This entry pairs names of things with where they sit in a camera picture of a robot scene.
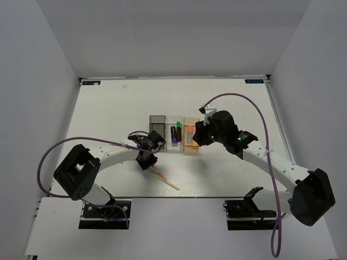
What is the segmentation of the orange transparent container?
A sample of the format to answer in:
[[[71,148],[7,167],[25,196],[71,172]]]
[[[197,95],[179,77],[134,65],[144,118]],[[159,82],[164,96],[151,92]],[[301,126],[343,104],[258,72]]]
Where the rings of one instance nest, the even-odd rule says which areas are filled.
[[[195,124],[199,122],[199,118],[185,117],[183,119],[183,152],[186,154],[197,154],[199,145],[193,140],[196,132]]]

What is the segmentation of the purple cap black highlighter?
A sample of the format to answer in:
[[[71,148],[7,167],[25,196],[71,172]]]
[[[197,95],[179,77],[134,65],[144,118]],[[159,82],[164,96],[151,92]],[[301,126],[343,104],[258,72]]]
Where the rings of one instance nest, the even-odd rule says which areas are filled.
[[[175,126],[171,126],[170,131],[171,131],[171,143],[173,145],[177,145],[178,141],[177,141],[176,127]]]

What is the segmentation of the pink pen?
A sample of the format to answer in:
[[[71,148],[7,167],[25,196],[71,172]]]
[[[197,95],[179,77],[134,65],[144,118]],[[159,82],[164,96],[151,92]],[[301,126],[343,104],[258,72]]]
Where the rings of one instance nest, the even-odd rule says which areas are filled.
[[[157,174],[157,175],[159,175],[159,176],[162,176],[162,174],[161,174],[157,169],[155,169],[153,166],[150,167],[150,170],[151,170],[153,173],[155,173],[155,174]]]

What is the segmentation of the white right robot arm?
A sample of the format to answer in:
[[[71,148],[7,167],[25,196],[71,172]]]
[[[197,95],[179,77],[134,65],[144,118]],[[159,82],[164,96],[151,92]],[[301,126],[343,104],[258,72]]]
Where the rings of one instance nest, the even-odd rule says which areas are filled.
[[[271,192],[262,187],[255,188],[244,197],[249,215],[257,216],[263,210],[280,210],[293,215],[302,224],[312,226],[335,205],[326,172],[319,168],[309,170],[270,151],[255,135],[239,130],[226,110],[200,108],[200,112],[204,119],[195,124],[196,132],[192,137],[199,146],[222,144],[227,152],[268,173],[286,189]]]

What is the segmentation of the yellow pen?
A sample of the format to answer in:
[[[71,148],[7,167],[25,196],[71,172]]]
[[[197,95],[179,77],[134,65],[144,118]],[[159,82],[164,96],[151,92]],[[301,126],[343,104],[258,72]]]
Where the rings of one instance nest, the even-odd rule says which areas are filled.
[[[173,183],[167,181],[166,179],[162,178],[162,177],[159,176],[158,174],[153,173],[152,175],[153,175],[155,178],[157,178],[158,180],[160,180],[161,182],[163,182],[163,183],[165,183],[166,185],[170,186],[171,188],[173,188],[173,189],[175,189],[175,190],[177,190],[177,191],[180,190],[179,187],[177,187],[177,186],[174,185]]]

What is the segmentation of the dark grey transparent container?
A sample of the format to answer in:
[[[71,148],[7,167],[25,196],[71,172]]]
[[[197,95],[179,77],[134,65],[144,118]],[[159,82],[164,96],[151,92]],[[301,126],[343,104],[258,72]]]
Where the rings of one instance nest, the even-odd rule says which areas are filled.
[[[165,145],[166,116],[149,116],[149,139],[153,142],[155,150],[161,150]]]

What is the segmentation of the green cap black highlighter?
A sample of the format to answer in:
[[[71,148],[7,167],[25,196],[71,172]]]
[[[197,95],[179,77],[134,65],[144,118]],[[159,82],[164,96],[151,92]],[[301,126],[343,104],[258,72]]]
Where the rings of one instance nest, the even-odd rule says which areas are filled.
[[[182,126],[180,121],[176,122],[176,133],[177,133],[177,141],[182,142]]]

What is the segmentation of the orange cap clear tube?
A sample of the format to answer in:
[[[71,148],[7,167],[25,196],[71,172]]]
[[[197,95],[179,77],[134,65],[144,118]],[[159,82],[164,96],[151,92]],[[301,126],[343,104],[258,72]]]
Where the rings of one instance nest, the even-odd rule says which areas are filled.
[[[194,134],[195,134],[195,126],[190,126],[191,143],[194,142],[194,140],[192,139]]]

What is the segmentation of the right corner label sticker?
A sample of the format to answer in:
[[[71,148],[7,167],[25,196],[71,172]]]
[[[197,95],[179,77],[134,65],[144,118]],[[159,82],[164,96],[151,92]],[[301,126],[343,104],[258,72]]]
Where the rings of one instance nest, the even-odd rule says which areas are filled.
[[[245,79],[246,84],[264,84],[263,79]]]

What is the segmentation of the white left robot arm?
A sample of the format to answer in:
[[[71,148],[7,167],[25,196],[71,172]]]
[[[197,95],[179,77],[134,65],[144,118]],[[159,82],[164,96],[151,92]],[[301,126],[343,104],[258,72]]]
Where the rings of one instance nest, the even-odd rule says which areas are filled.
[[[95,183],[102,170],[136,161],[144,171],[153,166],[158,158],[154,155],[165,145],[164,138],[156,131],[147,136],[130,135],[120,145],[86,148],[82,144],[74,146],[54,172],[54,179],[60,184],[71,200],[82,200],[95,205],[102,216],[114,211],[112,195]]]

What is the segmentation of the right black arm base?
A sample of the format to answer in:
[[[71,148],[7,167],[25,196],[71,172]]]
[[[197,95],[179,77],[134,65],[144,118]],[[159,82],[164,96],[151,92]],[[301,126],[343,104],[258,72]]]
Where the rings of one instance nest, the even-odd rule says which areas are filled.
[[[263,187],[255,187],[242,198],[224,201],[228,231],[259,231],[274,228],[276,211],[259,210],[253,201],[253,198],[263,189]]]

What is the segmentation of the left corner label sticker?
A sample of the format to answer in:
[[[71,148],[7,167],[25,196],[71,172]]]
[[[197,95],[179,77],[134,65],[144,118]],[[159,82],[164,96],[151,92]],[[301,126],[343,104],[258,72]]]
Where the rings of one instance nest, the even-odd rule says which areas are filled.
[[[101,81],[83,81],[82,82],[83,86],[94,86],[94,85],[98,86],[100,84],[101,84]]]

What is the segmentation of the orange yellow clear tube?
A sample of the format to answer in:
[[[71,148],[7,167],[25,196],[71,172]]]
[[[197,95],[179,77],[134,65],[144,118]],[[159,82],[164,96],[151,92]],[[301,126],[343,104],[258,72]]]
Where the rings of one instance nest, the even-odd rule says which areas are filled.
[[[190,135],[190,125],[185,126],[185,144],[190,146],[191,143],[191,135]]]

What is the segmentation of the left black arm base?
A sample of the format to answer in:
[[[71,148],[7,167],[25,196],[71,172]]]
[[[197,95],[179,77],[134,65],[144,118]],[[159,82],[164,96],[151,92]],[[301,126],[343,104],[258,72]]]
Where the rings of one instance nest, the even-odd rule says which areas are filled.
[[[83,204],[79,229],[81,230],[127,230],[126,219],[117,207],[94,208]]]

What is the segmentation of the clear transparent container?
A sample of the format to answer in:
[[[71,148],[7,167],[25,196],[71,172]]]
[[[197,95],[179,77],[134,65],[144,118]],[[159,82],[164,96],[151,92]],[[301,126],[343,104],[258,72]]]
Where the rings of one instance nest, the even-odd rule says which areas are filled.
[[[182,147],[182,121],[181,116],[168,115],[166,117],[166,149],[169,152],[178,152]]]

